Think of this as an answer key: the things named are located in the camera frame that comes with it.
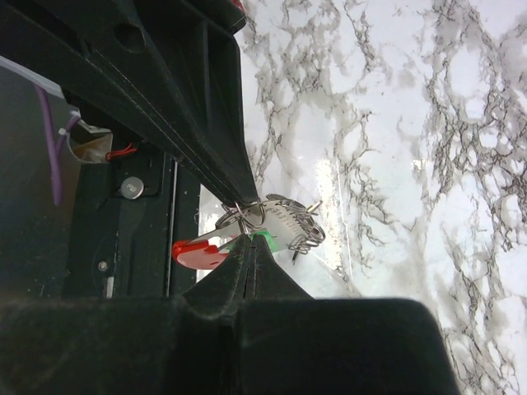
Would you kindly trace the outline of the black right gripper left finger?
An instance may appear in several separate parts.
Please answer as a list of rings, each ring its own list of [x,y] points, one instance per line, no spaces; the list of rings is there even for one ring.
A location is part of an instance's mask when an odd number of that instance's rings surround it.
[[[1,307],[3,394],[162,394],[181,297],[18,300]]]

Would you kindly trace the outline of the green key tag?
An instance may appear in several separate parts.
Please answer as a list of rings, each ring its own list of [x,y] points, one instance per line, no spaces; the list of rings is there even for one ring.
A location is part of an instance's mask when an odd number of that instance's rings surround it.
[[[227,250],[231,248],[231,245],[235,242],[236,238],[240,235],[241,233],[231,234],[231,239],[226,243]],[[277,243],[275,241],[275,237],[272,236],[267,230],[258,230],[254,232],[249,232],[247,235],[250,237],[250,239],[253,239],[256,235],[262,235],[265,238],[271,252],[274,253],[277,251]]]

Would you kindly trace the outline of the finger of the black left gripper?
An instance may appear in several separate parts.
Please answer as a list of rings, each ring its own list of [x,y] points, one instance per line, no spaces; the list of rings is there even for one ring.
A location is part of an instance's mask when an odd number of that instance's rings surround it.
[[[237,1],[102,1],[103,112],[183,163],[226,204],[258,200],[245,148]]]
[[[243,201],[239,1],[4,1],[1,55]]]

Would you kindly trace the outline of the red handled steel key organizer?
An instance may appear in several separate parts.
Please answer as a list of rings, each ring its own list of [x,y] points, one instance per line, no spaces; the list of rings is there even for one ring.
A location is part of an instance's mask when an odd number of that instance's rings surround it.
[[[172,258],[194,270],[213,270],[223,263],[242,235],[264,237],[273,253],[291,250],[293,258],[322,244],[326,235],[316,221],[322,202],[308,207],[296,200],[270,193],[262,202],[241,209],[228,209],[214,230],[191,240],[177,241]]]

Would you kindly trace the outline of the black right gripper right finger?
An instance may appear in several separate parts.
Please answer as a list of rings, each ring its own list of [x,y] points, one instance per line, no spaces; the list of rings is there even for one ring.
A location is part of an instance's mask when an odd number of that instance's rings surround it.
[[[239,394],[457,394],[436,319],[416,300],[247,300]]]

